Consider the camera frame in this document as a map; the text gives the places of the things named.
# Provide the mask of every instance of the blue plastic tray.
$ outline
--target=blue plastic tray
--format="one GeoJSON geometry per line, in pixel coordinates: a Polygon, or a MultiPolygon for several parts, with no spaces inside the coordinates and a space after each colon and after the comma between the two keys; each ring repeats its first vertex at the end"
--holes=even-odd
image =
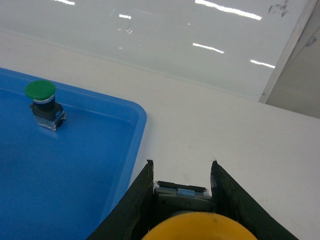
{"type": "Polygon", "coordinates": [[[37,125],[26,85],[0,68],[0,239],[86,239],[126,192],[147,115],[138,104],[55,83],[66,121],[37,125]]]}

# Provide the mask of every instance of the yellow round object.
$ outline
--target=yellow round object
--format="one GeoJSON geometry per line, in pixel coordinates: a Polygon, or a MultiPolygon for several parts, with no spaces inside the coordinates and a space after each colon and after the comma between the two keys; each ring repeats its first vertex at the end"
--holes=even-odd
{"type": "Polygon", "coordinates": [[[257,240],[238,222],[216,213],[190,212],[155,226],[142,240],[257,240]]]}

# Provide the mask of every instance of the wall stain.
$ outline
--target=wall stain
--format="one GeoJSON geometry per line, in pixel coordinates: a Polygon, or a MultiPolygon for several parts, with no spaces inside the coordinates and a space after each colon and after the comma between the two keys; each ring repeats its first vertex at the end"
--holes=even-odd
{"type": "Polygon", "coordinates": [[[286,15],[289,11],[287,10],[287,5],[288,5],[289,0],[284,0],[282,4],[276,4],[276,5],[271,5],[269,8],[268,13],[269,14],[281,14],[281,17],[286,15]]]}

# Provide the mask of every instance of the white table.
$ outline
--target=white table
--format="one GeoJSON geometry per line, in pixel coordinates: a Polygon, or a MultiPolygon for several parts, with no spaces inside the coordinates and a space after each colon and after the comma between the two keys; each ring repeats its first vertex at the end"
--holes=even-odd
{"type": "Polygon", "coordinates": [[[0,67],[140,104],[133,170],[210,188],[214,159],[299,239],[320,236],[320,120],[48,43],[0,32],[0,67]]]}

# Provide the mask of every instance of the green button cap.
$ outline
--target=green button cap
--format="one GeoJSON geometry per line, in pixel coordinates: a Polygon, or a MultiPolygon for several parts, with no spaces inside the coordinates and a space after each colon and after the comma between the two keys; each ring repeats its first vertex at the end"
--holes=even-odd
{"type": "Polygon", "coordinates": [[[56,92],[56,86],[47,80],[37,80],[29,83],[24,90],[27,97],[43,101],[50,98],[56,92]]]}

